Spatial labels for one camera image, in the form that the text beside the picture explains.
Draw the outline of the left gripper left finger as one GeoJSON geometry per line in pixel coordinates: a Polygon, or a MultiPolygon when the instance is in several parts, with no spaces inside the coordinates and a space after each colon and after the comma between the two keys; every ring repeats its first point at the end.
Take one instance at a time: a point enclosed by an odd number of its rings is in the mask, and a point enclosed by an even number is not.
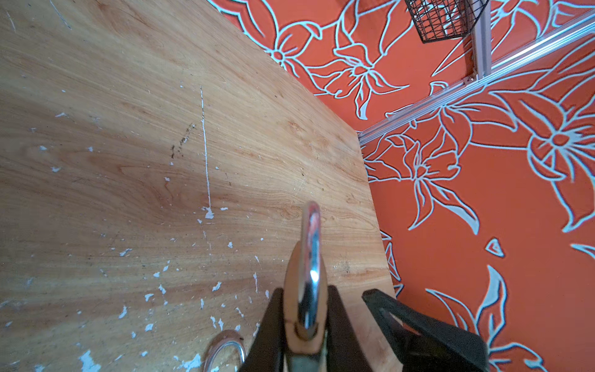
{"type": "Polygon", "coordinates": [[[276,288],[248,356],[240,367],[241,372],[280,372],[284,370],[283,300],[284,290],[276,288]]]}

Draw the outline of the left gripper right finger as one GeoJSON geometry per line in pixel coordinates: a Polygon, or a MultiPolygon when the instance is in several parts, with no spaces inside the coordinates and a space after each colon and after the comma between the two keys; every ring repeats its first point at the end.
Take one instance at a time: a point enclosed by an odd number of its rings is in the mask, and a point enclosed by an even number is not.
{"type": "Polygon", "coordinates": [[[372,371],[356,338],[339,291],[328,287],[326,366],[329,372],[372,371]]]}

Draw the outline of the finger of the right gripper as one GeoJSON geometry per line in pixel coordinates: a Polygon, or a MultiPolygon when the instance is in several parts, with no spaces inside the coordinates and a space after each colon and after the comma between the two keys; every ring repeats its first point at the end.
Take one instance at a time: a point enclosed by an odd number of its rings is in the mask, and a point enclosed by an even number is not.
{"type": "Polygon", "coordinates": [[[377,289],[364,291],[370,310],[403,371],[488,371],[481,337],[419,313],[377,289]]]}

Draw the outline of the small brass padlock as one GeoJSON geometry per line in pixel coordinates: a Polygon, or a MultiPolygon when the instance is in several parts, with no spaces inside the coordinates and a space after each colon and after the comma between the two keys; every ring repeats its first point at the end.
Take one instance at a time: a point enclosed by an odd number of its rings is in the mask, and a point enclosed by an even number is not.
{"type": "Polygon", "coordinates": [[[318,203],[302,210],[302,232],[284,279],[285,357],[289,371],[319,371],[328,316],[328,281],[321,254],[318,203]]]}

